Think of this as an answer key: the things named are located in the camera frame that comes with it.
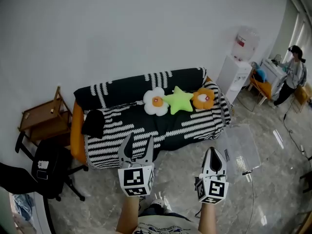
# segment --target gray marble floor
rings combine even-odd
[[[253,107],[255,91],[241,91],[240,100]],[[249,234],[292,233],[298,225],[298,213],[311,210],[311,193],[302,194],[305,186],[299,177],[309,171],[310,164],[297,150],[283,125],[283,116],[290,99],[277,109],[264,102],[254,112],[246,110],[236,99],[233,124],[247,123],[258,148],[261,166],[252,172],[254,208]],[[312,156],[312,110],[306,106],[297,114],[293,108],[287,114],[286,125],[293,137]],[[273,130],[283,140],[278,144]],[[200,209],[194,191],[194,176],[200,171],[205,151],[215,141],[188,145],[175,152],[161,152],[155,161],[156,178],[153,193],[165,195],[172,209],[193,222]],[[119,188],[116,169],[79,171],[74,175],[77,188],[86,196],[79,201],[64,186],[62,201],[50,200],[50,212],[57,234],[108,233],[117,225],[124,195]],[[245,176],[231,180],[226,200],[216,206],[219,234],[244,234],[252,214],[253,188]]]

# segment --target orange sofa armrest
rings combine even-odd
[[[83,122],[82,108],[75,101],[72,118],[72,129],[70,132],[70,152],[75,159],[79,160],[83,164],[86,164],[87,159],[84,149],[84,136],[81,134]]]

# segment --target orange flower pillow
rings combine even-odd
[[[215,94],[213,90],[200,88],[193,93],[193,106],[197,109],[211,109],[214,106]]]

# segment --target sofa backrest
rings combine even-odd
[[[151,73],[80,88],[74,92],[83,110],[110,108],[143,100],[148,90],[162,87],[166,95],[175,86],[186,92],[198,90],[206,81],[205,68],[188,68]]]

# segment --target flower-shaped pillow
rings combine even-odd
[[[213,90],[200,88],[193,93],[193,106],[197,109],[211,109],[214,106],[215,94]]]
[[[143,96],[145,112],[149,115],[165,115],[168,112],[169,104],[162,100],[162,97],[164,96],[165,91],[160,87],[147,91]]]

